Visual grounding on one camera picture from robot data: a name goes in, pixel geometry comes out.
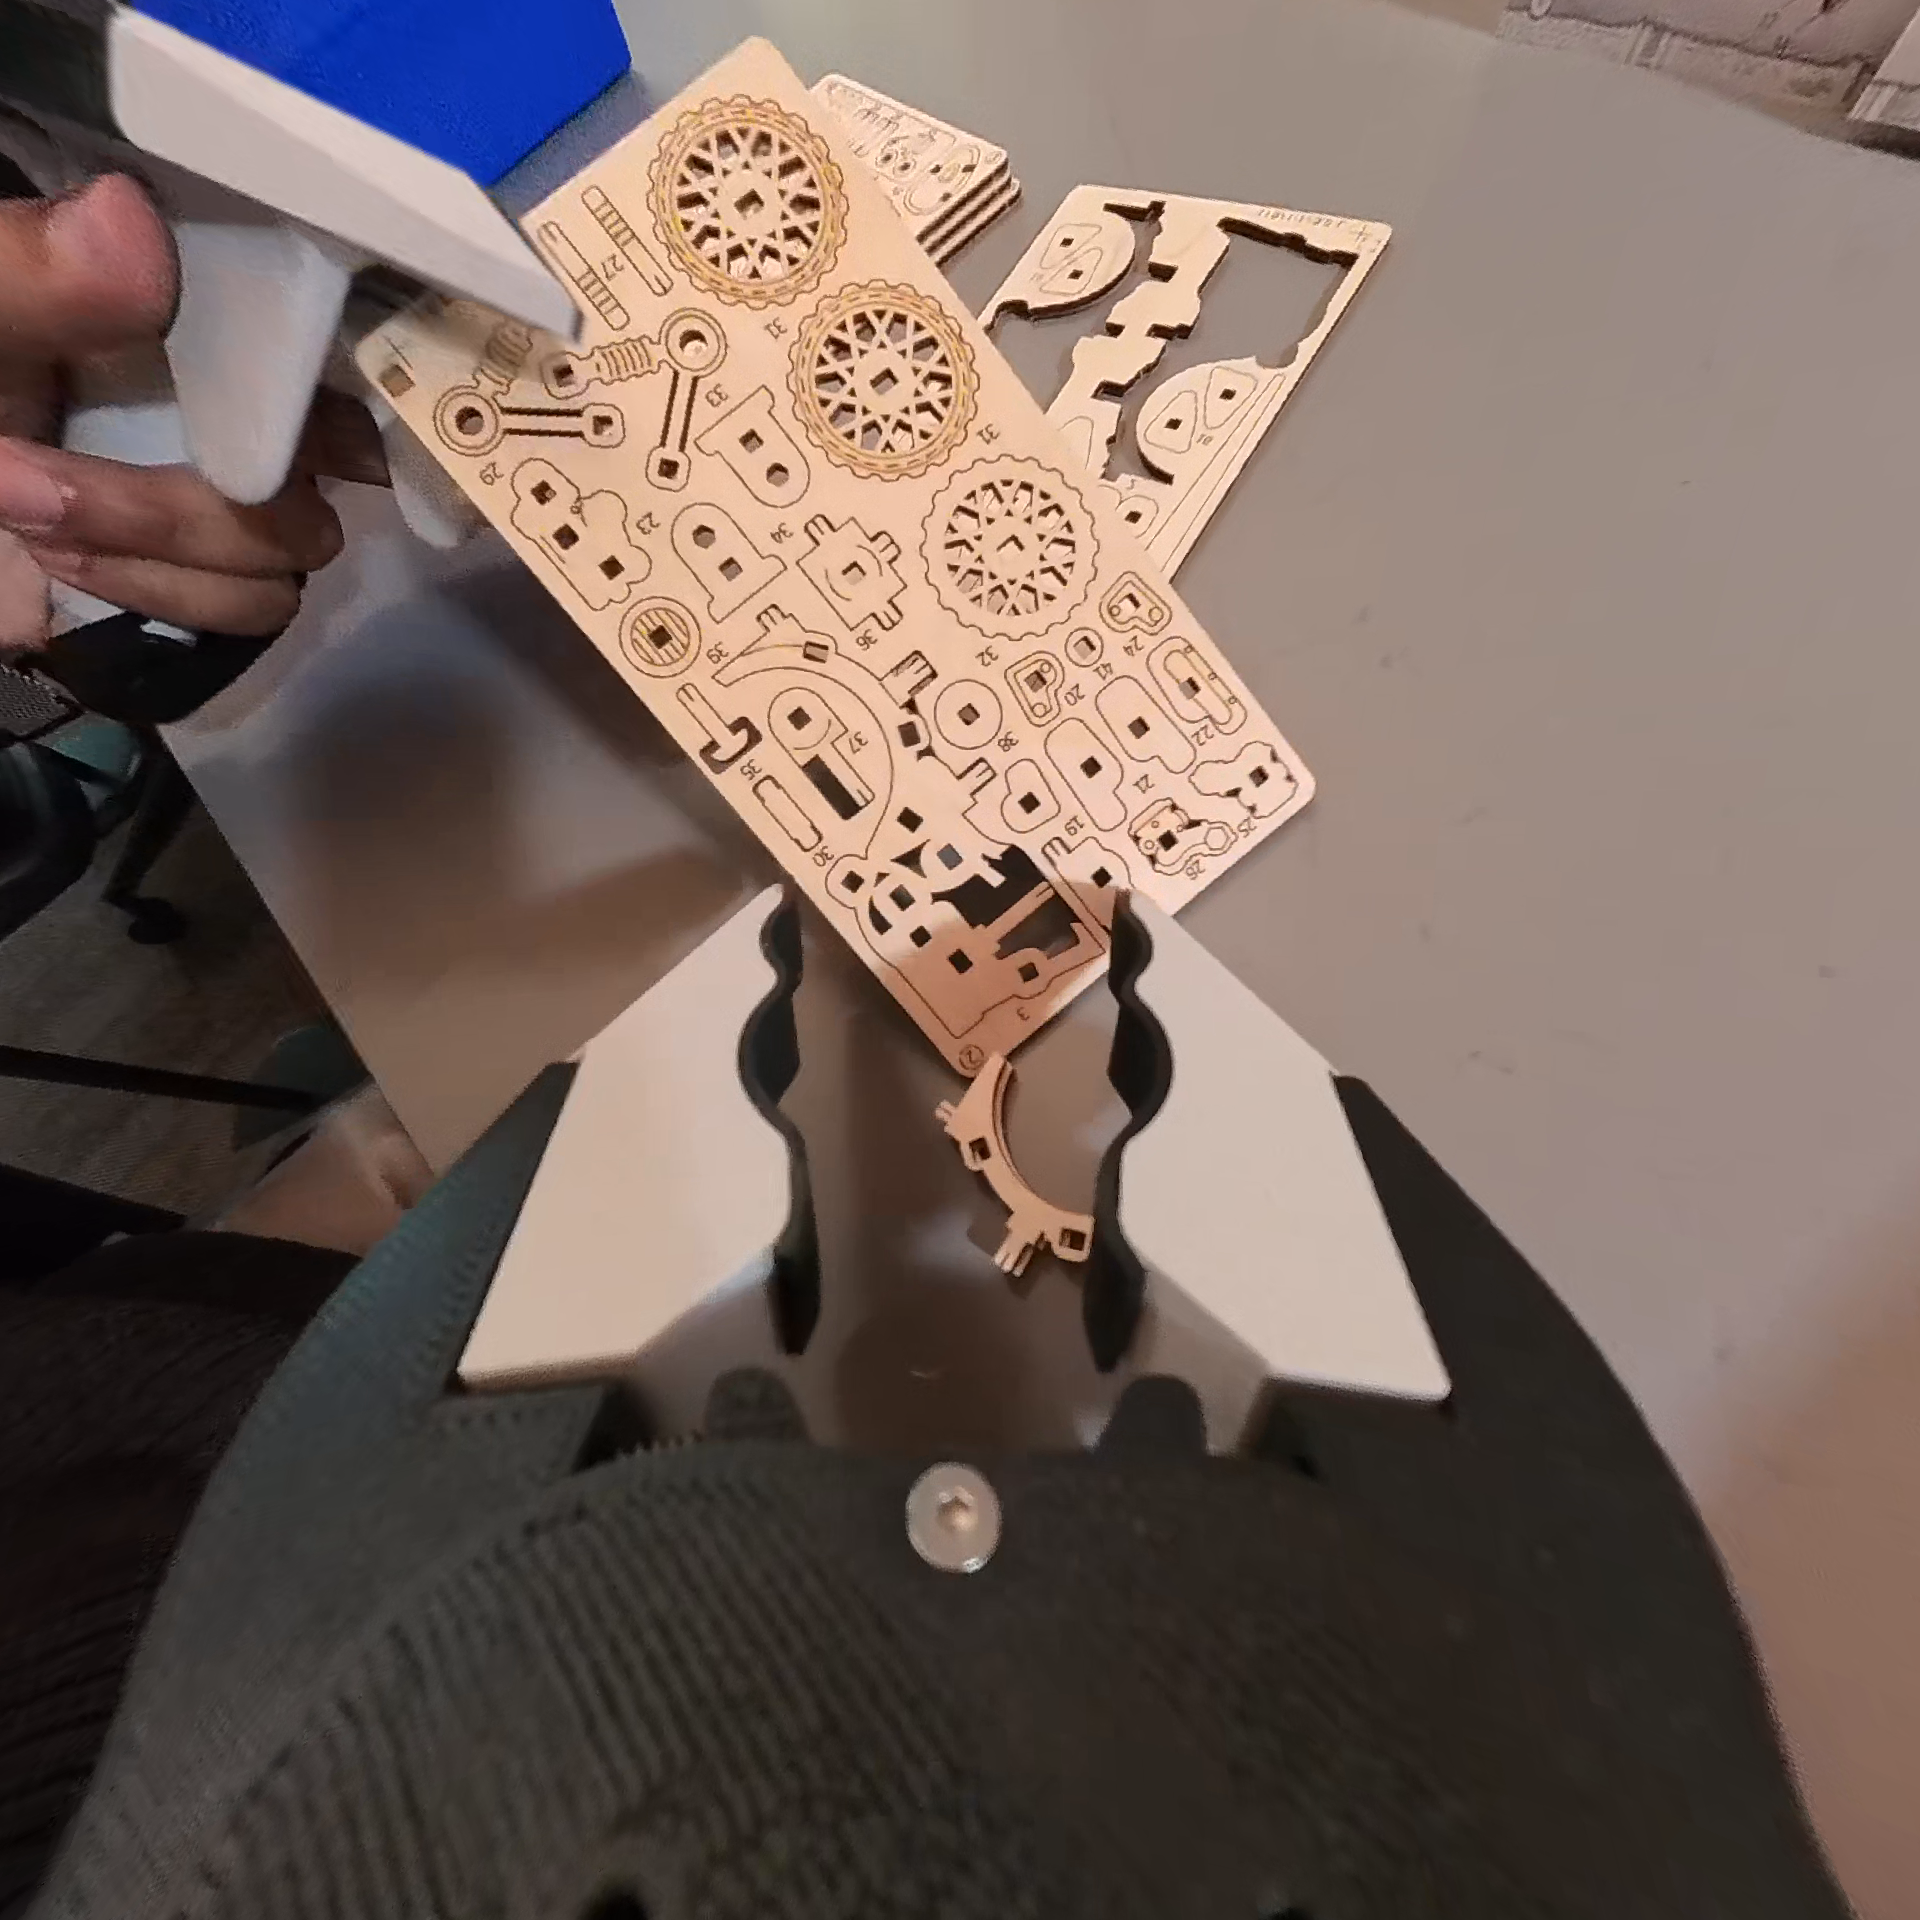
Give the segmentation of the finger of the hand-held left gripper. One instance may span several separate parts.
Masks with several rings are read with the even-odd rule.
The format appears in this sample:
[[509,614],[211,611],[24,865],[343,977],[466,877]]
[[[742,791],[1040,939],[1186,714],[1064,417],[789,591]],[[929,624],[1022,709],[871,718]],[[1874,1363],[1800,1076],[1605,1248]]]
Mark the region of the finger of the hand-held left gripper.
[[467,541],[467,494],[421,442],[393,444],[393,496],[402,522],[432,548]]
[[128,6],[109,100],[177,234],[165,351],[185,450],[231,502],[285,486],[364,268],[582,329],[560,278],[456,166]]

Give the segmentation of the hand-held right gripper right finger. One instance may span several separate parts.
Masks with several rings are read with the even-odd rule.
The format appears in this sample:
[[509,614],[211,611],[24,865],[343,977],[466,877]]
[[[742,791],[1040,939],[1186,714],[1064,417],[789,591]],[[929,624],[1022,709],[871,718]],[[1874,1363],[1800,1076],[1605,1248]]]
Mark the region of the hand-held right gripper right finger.
[[1444,1400],[1450,1375],[1337,1071],[1152,900],[1121,900],[1082,1327],[1116,1378]]

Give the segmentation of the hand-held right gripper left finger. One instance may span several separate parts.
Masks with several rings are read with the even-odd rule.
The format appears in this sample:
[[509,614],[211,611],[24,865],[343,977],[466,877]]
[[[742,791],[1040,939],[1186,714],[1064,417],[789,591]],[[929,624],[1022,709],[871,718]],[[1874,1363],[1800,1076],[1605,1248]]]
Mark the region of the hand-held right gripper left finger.
[[798,900],[768,885],[575,1060],[490,1290],[467,1390],[709,1390],[820,1324],[798,1078]]

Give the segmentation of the assembled wooden locomotive piece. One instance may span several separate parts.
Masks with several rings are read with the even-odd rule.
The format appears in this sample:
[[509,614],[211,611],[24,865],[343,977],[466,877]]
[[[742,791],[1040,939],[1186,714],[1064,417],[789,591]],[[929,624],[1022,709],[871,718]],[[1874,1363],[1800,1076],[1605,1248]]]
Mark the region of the assembled wooden locomotive piece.
[[991,1055],[933,1114],[979,1198],[976,1246],[1021,1296],[1042,1284],[1085,1292],[1094,1212],[1122,1107],[1112,1093],[1026,1092],[1019,1064]]

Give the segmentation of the wooden puzzle sheet with wheels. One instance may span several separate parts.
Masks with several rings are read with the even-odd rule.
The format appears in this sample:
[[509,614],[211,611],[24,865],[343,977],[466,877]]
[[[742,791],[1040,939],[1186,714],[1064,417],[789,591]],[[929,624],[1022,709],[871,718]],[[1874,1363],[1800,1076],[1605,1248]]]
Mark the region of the wooden puzzle sheet with wheels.
[[746,39],[524,215],[579,341],[421,296],[355,359],[971,1072],[1315,779],[828,108]]

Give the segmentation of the wooden puzzle sheet with cutouts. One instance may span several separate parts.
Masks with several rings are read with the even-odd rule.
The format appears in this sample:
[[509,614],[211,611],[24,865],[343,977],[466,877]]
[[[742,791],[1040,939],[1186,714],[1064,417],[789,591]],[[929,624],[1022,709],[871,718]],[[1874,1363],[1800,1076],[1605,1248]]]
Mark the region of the wooden puzzle sheet with cutouts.
[[1186,560],[1391,242],[1388,221],[1075,184],[982,309],[1152,560]]

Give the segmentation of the grey desk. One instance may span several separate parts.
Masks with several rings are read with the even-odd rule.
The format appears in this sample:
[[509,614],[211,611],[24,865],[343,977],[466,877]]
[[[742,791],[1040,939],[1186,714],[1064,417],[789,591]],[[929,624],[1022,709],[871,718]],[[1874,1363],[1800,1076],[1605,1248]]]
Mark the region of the grey desk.
[[[1366,4],[623,4],[1069,184],[1396,238],[1182,591],[1316,775],[1185,922],[1366,1078],[1646,1409],[1863,1910],[1915,1895],[1915,166]],[[385,494],[177,733],[405,1126],[456,1158],[770,877],[490,539]],[[836,1438],[1064,1434],[1078,1285],[996,1271],[951,1078],[806,937]]]

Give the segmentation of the person's left hand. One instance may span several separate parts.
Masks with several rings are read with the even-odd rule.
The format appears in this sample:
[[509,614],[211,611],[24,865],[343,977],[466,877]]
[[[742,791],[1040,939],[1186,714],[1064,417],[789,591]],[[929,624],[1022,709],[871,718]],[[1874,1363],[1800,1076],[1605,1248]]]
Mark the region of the person's left hand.
[[3,207],[3,646],[51,632],[62,582],[173,626],[276,636],[344,533],[317,478],[386,481],[366,412],[319,396],[287,486],[240,506],[194,467],[130,467],[62,450],[65,375],[162,341],[177,251],[130,178]]

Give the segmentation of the blue plastic bin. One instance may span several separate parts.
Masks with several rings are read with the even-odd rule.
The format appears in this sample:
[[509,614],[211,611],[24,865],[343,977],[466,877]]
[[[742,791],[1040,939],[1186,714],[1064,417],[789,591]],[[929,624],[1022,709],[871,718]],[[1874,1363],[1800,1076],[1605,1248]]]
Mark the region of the blue plastic bin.
[[494,188],[627,75],[610,2],[137,2]]

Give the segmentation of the person's black sweater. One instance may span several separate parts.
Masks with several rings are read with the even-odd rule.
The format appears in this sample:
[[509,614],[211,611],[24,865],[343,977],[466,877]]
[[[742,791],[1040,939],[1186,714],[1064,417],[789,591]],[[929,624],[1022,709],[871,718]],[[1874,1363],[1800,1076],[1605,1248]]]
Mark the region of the person's black sweater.
[[3,1296],[3,1916],[43,1882],[206,1477],[356,1255],[132,1235]]

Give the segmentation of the stack of wooden puzzle sheets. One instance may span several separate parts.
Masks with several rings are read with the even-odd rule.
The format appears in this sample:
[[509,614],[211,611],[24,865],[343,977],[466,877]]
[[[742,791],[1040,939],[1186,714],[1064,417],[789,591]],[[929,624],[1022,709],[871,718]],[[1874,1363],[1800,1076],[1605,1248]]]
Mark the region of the stack of wooden puzzle sheets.
[[937,265],[1021,198],[1011,156],[992,141],[844,74],[827,74],[809,92]]

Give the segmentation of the folded paper instruction sheet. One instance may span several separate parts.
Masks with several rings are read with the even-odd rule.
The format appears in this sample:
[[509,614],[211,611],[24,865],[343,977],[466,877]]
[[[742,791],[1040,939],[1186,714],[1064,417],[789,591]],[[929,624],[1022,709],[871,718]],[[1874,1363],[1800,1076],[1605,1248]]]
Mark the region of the folded paper instruction sheet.
[[1915,2],[1510,2],[1500,37],[1664,74],[1811,132],[1915,141]]

